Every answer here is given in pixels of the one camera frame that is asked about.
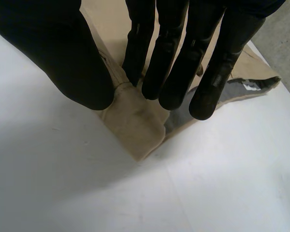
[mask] white table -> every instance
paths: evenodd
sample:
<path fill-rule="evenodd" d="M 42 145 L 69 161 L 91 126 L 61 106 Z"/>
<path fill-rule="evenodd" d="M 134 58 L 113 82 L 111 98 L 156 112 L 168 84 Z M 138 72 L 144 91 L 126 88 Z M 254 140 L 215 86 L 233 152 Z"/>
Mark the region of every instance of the white table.
<path fill-rule="evenodd" d="M 290 232 L 290 94 L 224 105 L 136 163 L 0 37 L 0 232 Z"/>

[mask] finger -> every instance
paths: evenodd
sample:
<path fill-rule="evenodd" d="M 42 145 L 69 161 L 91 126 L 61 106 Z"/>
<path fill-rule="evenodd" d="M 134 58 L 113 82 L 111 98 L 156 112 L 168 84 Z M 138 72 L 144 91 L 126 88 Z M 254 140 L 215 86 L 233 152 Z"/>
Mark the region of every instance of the finger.
<path fill-rule="evenodd" d="M 189 112 L 198 120 L 214 112 L 222 90 L 245 44 L 260 29 L 265 18 L 228 8 L 222 19 L 220 34 L 204 76 L 190 102 Z"/>
<path fill-rule="evenodd" d="M 190 0 L 186 37 L 159 96 L 163 108 L 174 110 L 182 104 L 224 10 L 220 4 Z"/>
<path fill-rule="evenodd" d="M 126 0 L 132 21 L 122 68 L 130 82 L 137 86 L 155 24 L 155 0 Z"/>
<path fill-rule="evenodd" d="M 157 0 L 160 31 L 145 75 L 142 93 L 145 98 L 158 98 L 168 75 L 182 34 L 188 0 Z"/>
<path fill-rule="evenodd" d="M 34 2 L 21 5 L 30 9 L 30 13 L 37 7 L 41 11 Z M 0 34 L 40 67 L 65 96 L 92 110 L 103 110 L 112 103 L 114 88 L 110 74 L 78 10 L 75 14 L 57 14 L 69 16 L 68 24 L 66 21 L 62 24 L 63 18 L 56 14 L 51 18 L 35 18 L 19 14 L 16 8 L 11 8 L 8 14 L 4 12 L 0 6 Z"/>

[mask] black glove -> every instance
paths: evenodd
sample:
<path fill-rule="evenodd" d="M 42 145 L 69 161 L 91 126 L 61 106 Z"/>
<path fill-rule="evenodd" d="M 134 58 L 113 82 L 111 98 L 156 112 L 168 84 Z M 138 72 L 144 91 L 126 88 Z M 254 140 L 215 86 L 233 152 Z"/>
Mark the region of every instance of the black glove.
<path fill-rule="evenodd" d="M 113 101 L 110 74 L 79 12 L 80 0 L 0 0 L 0 35 L 68 98 L 92 110 Z"/>

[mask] beige fabric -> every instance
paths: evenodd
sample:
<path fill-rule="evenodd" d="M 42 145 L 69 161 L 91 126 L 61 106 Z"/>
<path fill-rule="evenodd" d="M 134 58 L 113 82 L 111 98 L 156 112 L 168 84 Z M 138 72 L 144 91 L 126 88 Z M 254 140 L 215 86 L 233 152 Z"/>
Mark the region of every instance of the beige fabric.
<path fill-rule="evenodd" d="M 89 24 L 116 88 L 112 105 L 108 109 L 96 113 L 132 157 L 136 161 L 142 160 L 165 139 L 164 123 L 169 112 L 160 107 L 158 101 L 147 101 L 140 92 L 140 86 L 134 88 L 120 67 L 125 55 L 127 34 L 131 27 L 125 1 L 83 0 L 81 11 Z M 149 65 L 158 31 L 157 17 L 144 72 Z M 218 33 L 219 28 L 216 30 L 202 62 L 204 67 L 207 66 L 214 50 Z M 184 37 L 185 33 L 183 33 L 180 47 Z M 277 76 L 277 73 L 246 46 L 232 72 L 231 78 L 261 80 L 273 76 Z M 196 76 L 191 87 L 197 86 L 199 81 L 200 78 Z"/>

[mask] folded cloth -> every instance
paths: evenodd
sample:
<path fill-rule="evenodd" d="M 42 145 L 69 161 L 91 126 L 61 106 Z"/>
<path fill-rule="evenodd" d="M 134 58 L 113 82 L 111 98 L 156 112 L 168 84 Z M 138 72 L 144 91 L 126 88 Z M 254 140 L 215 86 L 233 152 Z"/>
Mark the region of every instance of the folded cloth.
<path fill-rule="evenodd" d="M 176 135 L 197 120 L 189 115 L 188 106 L 200 77 L 196 76 L 182 106 L 174 111 L 164 110 L 158 101 L 146 100 L 137 88 L 129 83 L 121 68 L 131 28 L 124 1 L 83 0 L 81 12 L 91 29 L 115 86 L 115 99 L 111 106 L 96 112 L 105 125 L 118 138 L 131 156 L 140 161 L 159 147 L 166 139 Z M 149 47 L 144 73 L 158 36 L 159 24 L 156 14 L 155 31 Z M 202 65 L 207 66 L 219 34 L 219 27 L 205 54 Z M 182 46 L 185 32 L 177 51 Z M 260 96 L 274 88 L 280 81 L 278 74 L 265 64 L 248 46 L 244 48 L 217 108 L 225 103 Z"/>

